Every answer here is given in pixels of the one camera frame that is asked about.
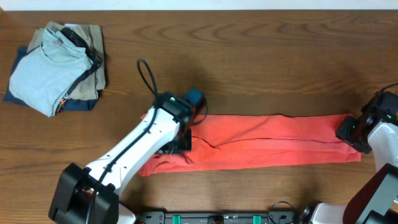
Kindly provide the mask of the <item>red soccer t-shirt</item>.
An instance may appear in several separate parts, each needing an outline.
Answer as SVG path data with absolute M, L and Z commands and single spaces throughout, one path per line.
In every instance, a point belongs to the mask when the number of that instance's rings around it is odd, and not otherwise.
M 335 136 L 346 117 L 209 115 L 192 127 L 191 151 L 155 154 L 138 174 L 359 162 Z

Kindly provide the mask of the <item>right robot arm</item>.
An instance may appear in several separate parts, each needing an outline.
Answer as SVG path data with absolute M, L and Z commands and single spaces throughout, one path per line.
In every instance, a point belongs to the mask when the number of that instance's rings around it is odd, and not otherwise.
M 312 224 L 397 224 L 397 120 L 380 121 L 368 135 L 376 173 L 347 205 L 319 203 L 309 219 Z

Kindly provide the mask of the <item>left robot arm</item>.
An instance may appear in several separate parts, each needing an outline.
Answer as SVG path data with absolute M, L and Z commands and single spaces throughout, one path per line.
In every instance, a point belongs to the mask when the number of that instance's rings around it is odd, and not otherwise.
M 181 136 L 194 118 L 196 101 L 167 93 L 112 150 L 81 168 L 71 163 L 61 173 L 49 209 L 55 223 L 134 223 L 136 216 L 119 201 L 130 179 L 159 149 Z

